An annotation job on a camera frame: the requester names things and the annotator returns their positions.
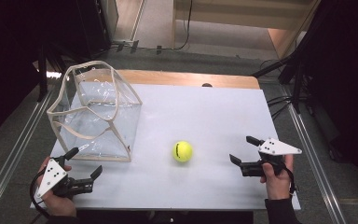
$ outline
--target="black cable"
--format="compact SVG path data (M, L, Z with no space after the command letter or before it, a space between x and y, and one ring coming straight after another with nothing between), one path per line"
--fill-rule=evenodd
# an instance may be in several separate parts
M260 64L259 70L261 70L261 67L263 66L264 63L270 62L270 61L276 61L276 60L275 60L275 59L265 60L264 62L262 62L262 63Z
M32 180L31 186L30 186L30 198L31 198L31 201L32 201L32 203L34 204L34 207L36 208L36 210L37 210L40 214L42 214L44 217L49 218L50 215L48 214L48 212L47 212L45 209L43 209L43 208L39 205L39 203L37 203L36 200L34 199L34 187L35 187L36 180L37 180L37 178L38 178L39 176L43 175L43 174L45 173L45 171L46 171L46 167L43 168L42 171L40 171L39 173L37 173L37 175L36 175L36 176L34 177L34 179Z
M190 37L190 21L191 21L191 12L193 10L193 0L190 1L190 9L188 11L188 19L187 19L187 28L185 28L186 30L186 41L185 41L185 44L183 44L181 47L179 48L175 48L175 49L151 49L151 48L140 48L140 47L137 47L136 49L148 49L148 50L174 50L174 51L177 51L177 50L181 50L188 42L188 39ZM123 46L123 48L130 48L132 49L131 46Z
M279 109L278 111L276 111L275 113L273 113L273 114L271 115L272 120L275 120L275 119L282 113L282 111L283 111L287 106L289 106L290 104L291 104L291 102L286 103L281 109Z
M302 79L301 88L307 95L310 95L310 90L309 90L310 82L311 82L311 77L309 77L305 74Z
M272 99L268 100L267 103L271 103L274 100L279 100L279 99L282 99L282 98L289 98L289 97L291 97L291 96L290 95L278 96L278 97L275 97L275 98L272 98Z
M273 105L277 105L277 104L285 102L285 101L292 101L292 99L293 99L292 96L281 96L281 97L277 97L272 100L269 100L269 101L267 101L267 103L268 103L268 107L271 107Z
M40 218L42 216L42 214L37 214L37 216L36 217L34 217L34 219L30 222L30 224L34 224L34 223L36 223L36 221Z
M295 175L293 175L293 172L286 167L286 164L282 163L282 168L283 168L283 170L285 170L285 171L287 172L287 174L288 174L289 177L290 177L290 189L289 189L289 193L290 193L290 197L292 197L293 194L294 194L295 191L296 191Z

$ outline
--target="human hand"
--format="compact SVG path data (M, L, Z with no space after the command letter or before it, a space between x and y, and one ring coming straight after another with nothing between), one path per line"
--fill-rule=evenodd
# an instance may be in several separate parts
M293 155L285 155L284 163L291 172L293 172ZM266 184L267 195L270 200L288 199L290 197L290 177L285 170L279 175L274 174L272 165L265 162L263 165L265 176L260 178L260 183Z
M45 158L42 165L40 166L39 172L42 171L47 165L50 157ZM63 168L65 171L70 171L72 169L71 166L65 165ZM42 182L43 176L39 176L37 178L37 185L40 186ZM68 198L62 198L54 195L52 190L49 190L42 196L42 200L44 201L46 207L48 208L49 213L52 216L56 217L76 217L76 208L74 203Z

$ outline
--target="white table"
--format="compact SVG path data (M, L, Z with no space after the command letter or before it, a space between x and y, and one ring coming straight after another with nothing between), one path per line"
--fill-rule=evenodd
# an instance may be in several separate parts
M242 177L228 154L257 161L246 135L277 137L261 90L173 85L132 85L143 108L132 162L68 161L69 176L87 178L100 164L103 173L93 192L76 195L77 208L115 210L265 209L265 186L258 177ZM175 142L186 140L193 158L172 157ZM57 142L51 156L61 156ZM293 198L299 209L297 197Z

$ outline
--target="person's arm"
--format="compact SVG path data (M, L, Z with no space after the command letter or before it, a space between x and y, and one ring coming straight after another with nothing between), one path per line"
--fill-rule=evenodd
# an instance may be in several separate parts
M50 157L47 157L42 165L40 166L39 172L43 170L47 165ZM71 167L66 166L64 170L70 171ZM37 179L37 185L40 185L42 182L43 176L41 175ZM42 200L48 208L48 212L50 217L48 219L48 224L77 224L79 223L79 219L76 217L76 208L74 203L68 198L62 198L54 195L52 190L46 192L45 195L42 196Z
M293 155L284 156L286 167L293 172ZM265 176L260 178L261 183L266 184L268 199L265 200L268 220L270 224L298 224L295 210L292 205L292 197L289 193L290 177L285 170L279 175L274 174L271 164L264 163Z

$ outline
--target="tennis ball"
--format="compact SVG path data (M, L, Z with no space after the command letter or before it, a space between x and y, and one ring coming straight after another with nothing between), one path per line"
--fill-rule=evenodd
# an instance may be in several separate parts
M177 161L188 161L193 155L193 147L185 141L180 141L173 146L172 155Z

